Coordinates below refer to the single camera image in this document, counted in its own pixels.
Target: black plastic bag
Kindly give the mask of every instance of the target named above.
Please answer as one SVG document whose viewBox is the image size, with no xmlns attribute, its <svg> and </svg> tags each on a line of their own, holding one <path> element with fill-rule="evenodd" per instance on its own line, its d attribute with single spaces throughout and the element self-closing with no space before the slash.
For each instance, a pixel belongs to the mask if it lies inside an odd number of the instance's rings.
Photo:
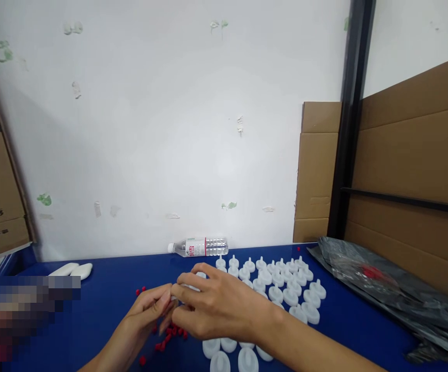
<svg viewBox="0 0 448 372">
<path fill-rule="evenodd" d="M 377 254 L 344 240 L 318 239 L 309 252 L 336 278 L 409 328 L 421 341 L 412 363 L 448 362 L 448 297 Z"/>
</svg>

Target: left hand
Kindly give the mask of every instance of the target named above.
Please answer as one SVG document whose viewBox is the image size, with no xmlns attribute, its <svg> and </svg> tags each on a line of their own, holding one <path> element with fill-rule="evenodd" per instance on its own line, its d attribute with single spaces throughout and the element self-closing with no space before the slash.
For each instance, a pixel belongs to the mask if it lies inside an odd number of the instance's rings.
<svg viewBox="0 0 448 372">
<path fill-rule="evenodd" d="M 157 320 L 164 316 L 160 324 L 160 334 L 171 322 L 172 311 L 177 300 L 171 302 L 172 284 L 142 292 L 129 312 L 115 329 L 112 337 L 100 353 L 80 369 L 87 371 L 126 371 L 140 352 Z"/>
</svg>

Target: white plastic part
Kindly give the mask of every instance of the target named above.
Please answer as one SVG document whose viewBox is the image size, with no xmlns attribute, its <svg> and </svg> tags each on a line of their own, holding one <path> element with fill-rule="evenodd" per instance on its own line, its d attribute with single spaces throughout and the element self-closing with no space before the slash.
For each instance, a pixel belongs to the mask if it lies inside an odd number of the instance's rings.
<svg viewBox="0 0 448 372">
<path fill-rule="evenodd" d="M 229 267 L 234 266 L 236 268 L 239 268 L 239 261 L 238 259 L 235 257 L 235 255 L 233 255 L 233 257 L 229 260 Z"/>
<path fill-rule="evenodd" d="M 261 279 L 262 282 L 265 283 L 265 285 L 272 284 L 272 274 L 270 274 L 267 270 L 260 270 L 258 272 L 258 277 Z"/>
<path fill-rule="evenodd" d="M 284 286 L 284 277 L 279 273 L 279 271 L 276 271 L 272 274 L 272 284 L 277 285 L 277 287 L 283 287 Z"/>
<path fill-rule="evenodd" d="M 271 355 L 268 355 L 266 352 L 264 352 L 262 349 L 260 349 L 258 347 L 258 345 L 256 346 L 256 352 L 258 353 L 260 358 L 262 358 L 266 362 L 271 362 L 274 360 L 274 358 Z"/>
<path fill-rule="evenodd" d="M 284 295 L 284 302 L 289 306 L 298 305 L 298 296 L 292 289 L 286 288 L 282 291 L 282 294 Z"/>
<path fill-rule="evenodd" d="M 203 354 L 205 354 L 208 359 L 212 359 L 212 357 L 217 354 L 219 350 L 220 338 L 203 341 Z"/>
<path fill-rule="evenodd" d="M 246 267 L 242 267 L 241 269 L 239 269 L 239 278 L 241 280 L 249 280 L 250 279 L 250 272 L 248 271 L 248 269 Z"/>
<path fill-rule="evenodd" d="M 310 283 L 310 291 L 315 292 L 321 300 L 324 300 L 327 296 L 327 291 L 320 284 L 320 279 L 317 279 L 316 283 L 315 282 Z"/>
<path fill-rule="evenodd" d="M 301 271 L 297 271 L 292 275 L 292 278 L 296 281 L 296 283 L 298 283 L 300 286 L 304 287 L 306 285 L 306 276 L 303 272 L 303 270 Z"/>
<path fill-rule="evenodd" d="M 265 283 L 260 279 L 253 279 L 253 289 L 257 292 L 265 292 Z"/>
<path fill-rule="evenodd" d="M 247 348 L 253 349 L 255 347 L 255 344 L 252 344 L 252 343 L 239 343 L 239 346 L 241 346 L 242 348 L 247 347 Z"/>
<path fill-rule="evenodd" d="M 226 267 L 226 263 L 225 263 L 225 259 L 222 258 L 222 253 L 220 254 L 220 257 L 217 259 L 217 261 L 215 261 L 215 267 L 218 268 L 225 268 Z"/>
<path fill-rule="evenodd" d="M 210 372 L 230 372 L 230 360 L 223 351 L 218 351 L 210 361 Z"/>
<path fill-rule="evenodd" d="M 286 264 L 284 263 L 284 258 L 281 258 L 281 261 L 277 261 L 275 265 L 279 268 L 279 270 L 286 269 Z"/>
<path fill-rule="evenodd" d="M 277 301 L 272 301 L 272 303 L 284 310 L 284 306 L 282 304 L 279 304 Z"/>
<path fill-rule="evenodd" d="M 258 358 L 250 348 L 242 348 L 238 355 L 239 372 L 258 372 Z"/>
<path fill-rule="evenodd" d="M 239 269 L 236 266 L 229 266 L 229 269 L 227 269 L 227 273 L 231 274 L 232 276 L 238 277 Z"/>
<path fill-rule="evenodd" d="M 302 271 L 306 276 L 306 280 L 311 282 L 313 280 L 313 272 L 308 268 L 307 264 L 305 264 L 305 267 L 302 269 Z"/>
<path fill-rule="evenodd" d="M 246 267 L 249 273 L 255 272 L 255 263 L 251 261 L 251 257 L 244 263 L 243 267 Z"/>
<path fill-rule="evenodd" d="M 286 283 L 292 280 L 292 274 L 288 269 L 282 270 L 281 275 Z"/>
<path fill-rule="evenodd" d="M 306 318 L 306 313 L 303 311 L 300 305 L 291 306 L 289 308 L 289 313 L 293 315 L 296 319 L 301 320 L 303 323 L 308 324 L 308 319 Z"/>
<path fill-rule="evenodd" d="M 314 305 L 310 304 L 310 302 L 303 302 L 301 304 L 301 308 L 306 314 L 306 318 L 308 322 L 311 324 L 318 324 L 320 321 L 320 313 L 315 308 Z"/>
<path fill-rule="evenodd" d="M 284 295 L 282 294 L 282 291 L 277 284 L 269 288 L 269 298 L 270 301 L 276 301 L 278 303 L 282 303 L 282 301 L 284 300 Z"/>
<path fill-rule="evenodd" d="M 304 269 L 305 265 L 306 265 L 305 261 L 303 261 L 303 257 L 301 257 L 301 256 L 299 259 L 295 260 L 295 264 L 296 264 L 296 266 L 298 266 L 298 270 Z"/>
<path fill-rule="evenodd" d="M 222 350 L 224 350 L 226 353 L 232 353 L 234 350 L 236 350 L 238 342 L 233 340 L 232 338 L 221 338 L 220 346 L 222 347 Z"/>
<path fill-rule="evenodd" d="M 293 260 L 293 258 L 291 257 L 291 261 L 290 262 L 286 262 L 286 267 L 287 269 L 291 272 L 291 273 L 295 273 L 296 271 L 298 271 L 298 265 L 295 264 L 295 261 Z"/>
<path fill-rule="evenodd" d="M 248 287 L 250 287 L 251 289 L 253 289 L 253 283 L 250 282 L 250 280 L 245 279 L 245 280 L 243 280 L 243 283 L 245 283 Z"/>
<path fill-rule="evenodd" d="M 92 263 L 85 263 L 84 265 L 77 266 L 74 270 L 72 270 L 70 276 L 80 276 L 81 280 L 84 280 L 91 274 L 92 268 Z"/>
<path fill-rule="evenodd" d="M 257 262 L 256 262 L 256 269 L 258 271 L 260 271 L 260 270 L 263 270 L 266 268 L 267 268 L 267 264 L 265 263 L 263 256 L 261 256 L 260 259 L 257 260 Z"/>
<path fill-rule="evenodd" d="M 67 275 L 70 275 L 70 273 L 72 271 L 74 271 L 74 269 L 78 266 L 79 266 L 78 263 L 70 262 L 70 263 L 63 265 L 61 268 L 55 270 L 48 276 L 67 276 Z"/>
<path fill-rule="evenodd" d="M 305 302 L 309 302 L 312 304 L 315 308 L 320 307 L 320 297 L 313 291 L 310 291 L 309 289 L 305 289 L 305 292 L 303 292 L 303 299 Z"/>
</svg>

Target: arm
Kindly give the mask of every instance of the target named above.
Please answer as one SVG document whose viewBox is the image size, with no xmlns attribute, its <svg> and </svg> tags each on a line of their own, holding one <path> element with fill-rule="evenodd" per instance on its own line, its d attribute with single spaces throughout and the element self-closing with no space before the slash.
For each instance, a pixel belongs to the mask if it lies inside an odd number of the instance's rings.
<svg viewBox="0 0 448 372">
<path fill-rule="evenodd" d="M 198 271 L 209 278 L 195 275 Z M 241 280 L 206 263 L 181 274 L 171 293 L 186 303 L 174 310 L 173 322 L 196 338 L 229 337 L 252 342 L 297 371 L 383 371 L 302 323 Z"/>
</svg>

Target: white wall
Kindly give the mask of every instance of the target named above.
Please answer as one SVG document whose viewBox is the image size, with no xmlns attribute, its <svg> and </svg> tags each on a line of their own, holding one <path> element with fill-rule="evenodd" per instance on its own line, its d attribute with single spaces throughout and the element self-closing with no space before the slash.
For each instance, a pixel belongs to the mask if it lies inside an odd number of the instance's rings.
<svg viewBox="0 0 448 372">
<path fill-rule="evenodd" d="M 448 0 L 377 0 L 364 96 L 448 61 Z"/>
<path fill-rule="evenodd" d="M 14 59 L 0 108 L 42 258 L 161 253 L 188 236 L 290 243 L 302 102 L 340 99 L 348 13 L 348 0 L 1 0 Z"/>
</svg>

